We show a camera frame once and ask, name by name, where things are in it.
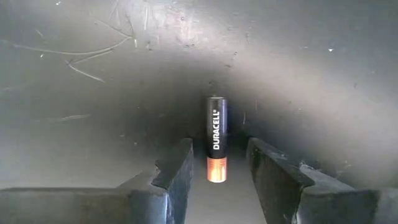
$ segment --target dark background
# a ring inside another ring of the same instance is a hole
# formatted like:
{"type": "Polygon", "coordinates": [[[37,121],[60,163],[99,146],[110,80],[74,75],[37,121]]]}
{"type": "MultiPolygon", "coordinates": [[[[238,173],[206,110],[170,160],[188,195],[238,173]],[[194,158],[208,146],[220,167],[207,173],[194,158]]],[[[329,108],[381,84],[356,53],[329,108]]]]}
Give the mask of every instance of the dark background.
{"type": "Polygon", "coordinates": [[[397,27],[395,1],[0,0],[0,187],[115,187],[188,136],[187,223],[264,223],[244,147],[205,179],[212,95],[232,140],[397,186],[397,27]]]}

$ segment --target duracell logo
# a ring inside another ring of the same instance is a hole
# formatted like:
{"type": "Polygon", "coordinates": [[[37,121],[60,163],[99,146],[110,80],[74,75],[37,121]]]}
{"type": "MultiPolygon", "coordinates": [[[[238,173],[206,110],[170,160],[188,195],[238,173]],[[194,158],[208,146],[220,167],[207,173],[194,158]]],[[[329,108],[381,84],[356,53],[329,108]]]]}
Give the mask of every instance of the duracell logo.
{"type": "Polygon", "coordinates": [[[220,149],[220,112],[213,110],[213,149],[220,149]]]}

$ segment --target scratched metal wall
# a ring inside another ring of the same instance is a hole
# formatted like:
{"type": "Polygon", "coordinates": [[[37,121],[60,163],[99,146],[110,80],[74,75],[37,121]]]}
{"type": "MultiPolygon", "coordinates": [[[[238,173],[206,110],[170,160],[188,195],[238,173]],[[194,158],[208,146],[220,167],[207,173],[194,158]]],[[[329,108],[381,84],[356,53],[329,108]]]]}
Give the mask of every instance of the scratched metal wall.
{"type": "MultiPolygon", "coordinates": [[[[203,99],[357,186],[397,186],[395,1],[0,0],[0,187],[117,186],[194,137],[203,99]]],[[[243,153],[198,156],[187,223],[263,223],[243,153]]]]}

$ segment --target battery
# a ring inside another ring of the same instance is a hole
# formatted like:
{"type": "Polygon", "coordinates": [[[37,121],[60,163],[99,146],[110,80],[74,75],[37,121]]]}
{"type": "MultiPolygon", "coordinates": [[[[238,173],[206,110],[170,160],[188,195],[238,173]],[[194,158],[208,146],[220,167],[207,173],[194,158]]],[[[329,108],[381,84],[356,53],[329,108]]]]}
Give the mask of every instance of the battery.
{"type": "Polygon", "coordinates": [[[223,97],[207,99],[207,179],[221,183],[226,180],[227,101],[223,97]]]}

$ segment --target copper battery top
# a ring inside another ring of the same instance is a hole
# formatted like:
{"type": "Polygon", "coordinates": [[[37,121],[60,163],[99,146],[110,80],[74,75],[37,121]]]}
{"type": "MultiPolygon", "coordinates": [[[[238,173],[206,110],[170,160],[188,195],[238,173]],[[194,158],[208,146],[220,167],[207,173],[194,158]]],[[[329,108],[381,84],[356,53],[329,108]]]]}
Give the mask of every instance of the copper battery top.
{"type": "Polygon", "coordinates": [[[222,159],[207,157],[207,179],[213,183],[221,183],[226,180],[226,157],[222,159]]]}

